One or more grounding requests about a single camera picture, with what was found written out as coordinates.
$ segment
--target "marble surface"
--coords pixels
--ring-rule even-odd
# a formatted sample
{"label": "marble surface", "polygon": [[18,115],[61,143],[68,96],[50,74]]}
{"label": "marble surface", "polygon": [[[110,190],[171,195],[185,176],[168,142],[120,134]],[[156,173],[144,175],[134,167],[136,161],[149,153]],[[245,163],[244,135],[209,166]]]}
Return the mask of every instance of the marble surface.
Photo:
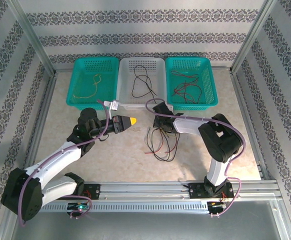
{"label": "marble surface", "polygon": [[[229,71],[226,68],[213,70],[219,103],[206,111],[185,111],[189,116],[212,117],[224,114],[230,123],[245,137],[247,148],[242,157],[233,162],[228,171],[231,177],[242,180],[259,180],[260,175],[249,142],[246,127]],[[58,74],[52,101],[42,133],[36,161],[44,159],[57,150],[77,124],[80,111],[66,104],[71,72]],[[103,111],[98,111],[100,120],[105,118]],[[146,110],[125,110],[122,107],[112,115],[124,115],[137,118],[137,123],[123,133],[111,134],[104,142],[99,142],[80,160],[67,166],[58,176],[73,172],[85,181],[125,182],[125,181],[186,181],[203,180],[210,167],[209,155],[201,137],[182,133],[177,154],[172,162],[158,161],[152,154],[145,154],[149,149],[145,144],[148,127],[153,125],[154,116]],[[171,145],[175,137],[169,138]],[[155,134],[154,145],[158,146],[160,136]],[[167,146],[159,154],[164,155]]]}

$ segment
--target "yellow wire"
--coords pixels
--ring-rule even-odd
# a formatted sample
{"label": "yellow wire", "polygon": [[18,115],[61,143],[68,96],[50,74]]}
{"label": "yellow wire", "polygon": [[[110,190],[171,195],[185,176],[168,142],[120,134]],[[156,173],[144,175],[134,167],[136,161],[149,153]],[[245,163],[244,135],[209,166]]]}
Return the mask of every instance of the yellow wire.
{"label": "yellow wire", "polygon": [[[96,79],[95,79],[96,76],[99,76],[99,81],[96,81]],[[95,85],[94,94],[92,94],[90,96],[76,96],[76,95],[73,94],[73,97],[75,97],[77,99],[89,99],[89,98],[93,97],[94,95],[96,95],[97,94],[97,91],[98,91],[98,83],[101,82],[101,74],[98,73],[98,74],[94,75],[93,76],[93,81],[94,81],[94,84],[93,85]]]}

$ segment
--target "teal basket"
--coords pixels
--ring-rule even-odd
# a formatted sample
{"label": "teal basket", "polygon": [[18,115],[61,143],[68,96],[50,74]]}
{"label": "teal basket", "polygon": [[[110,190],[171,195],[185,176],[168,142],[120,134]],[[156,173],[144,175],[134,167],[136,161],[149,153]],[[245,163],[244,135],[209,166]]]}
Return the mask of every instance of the teal basket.
{"label": "teal basket", "polygon": [[119,60],[116,57],[78,58],[74,63],[66,103],[79,110],[102,110],[97,102],[117,98]]}
{"label": "teal basket", "polygon": [[[173,105],[174,110],[204,111],[218,104],[215,80],[208,58],[168,57],[165,60],[165,70],[167,102]],[[198,87],[188,86],[186,88],[186,93],[191,95],[195,100],[200,96],[198,103],[186,102],[183,97],[177,94],[174,95],[174,90],[178,85],[185,81],[189,83],[194,79],[173,75],[171,71],[176,71],[187,76],[198,75],[197,85],[202,89],[201,96]]]}

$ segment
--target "plastic basket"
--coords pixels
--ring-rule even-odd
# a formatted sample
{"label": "plastic basket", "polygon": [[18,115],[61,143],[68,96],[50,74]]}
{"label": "plastic basket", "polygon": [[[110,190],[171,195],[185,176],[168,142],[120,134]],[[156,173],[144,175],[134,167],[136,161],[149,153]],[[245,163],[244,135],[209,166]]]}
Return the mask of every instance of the plastic basket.
{"label": "plastic basket", "polygon": [[[209,59],[205,57],[168,57],[165,60],[165,68],[167,102],[173,105],[174,110],[204,111],[218,104],[217,90]],[[179,84],[185,81],[189,83],[193,78],[176,76],[171,71],[177,71],[187,76],[198,74],[197,85],[202,89],[198,104],[186,102],[183,97],[174,94],[174,90]],[[186,92],[194,99],[198,99],[200,95],[198,87],[189,86]]]}
{"label": "plastic basket", "polygon": [[66,103],[79,110],[102,110],[98,99],[113,101],[117,97],[118,69],[116,57],[78,58],[74,63]]}
{"label": "plastic basket", "polygon": [[[157,96],[154,95],[154,97],[167,100],[165,61],[157,57],[127,57],[120,61],[119,67],[116,96],[117,100],[120,102],[120,106],[129,110],[144,109],[146,102],[153,98],[150,93],[143,97],[132,96],[133,87],[134,96],[142,96],[149,92],[144,82],[138,79],[135,81],[136,76],[134,69],[136,75],[145,75],[147,71],[152,84],[151,89],[157,94]],[[144,81],[147,79],[145,76],[140,76],[140,78]]]}

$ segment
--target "patterned wallpaper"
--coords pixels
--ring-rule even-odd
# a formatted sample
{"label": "patterned wallpaper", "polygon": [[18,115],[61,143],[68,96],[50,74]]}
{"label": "patterned wallpaper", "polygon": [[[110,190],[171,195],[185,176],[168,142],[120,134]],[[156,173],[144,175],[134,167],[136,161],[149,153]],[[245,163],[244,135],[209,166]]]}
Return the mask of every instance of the patterned wallpaper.
{"label": "patterned wallpaper", "polygon": [[[23,167],[50,76],[5,1],[0,0],[0,200]],[[0,223],[5,207],[0,203]]]}
{"label": "patterned wallpaper", "polygon": [[202,56],[231,66],[263,0],[20,0],[56,69],[81,56]]}
{"label": "patterned wallpaper", "polygon": [[291,219],[291,0],[276,3],[236,76]]}

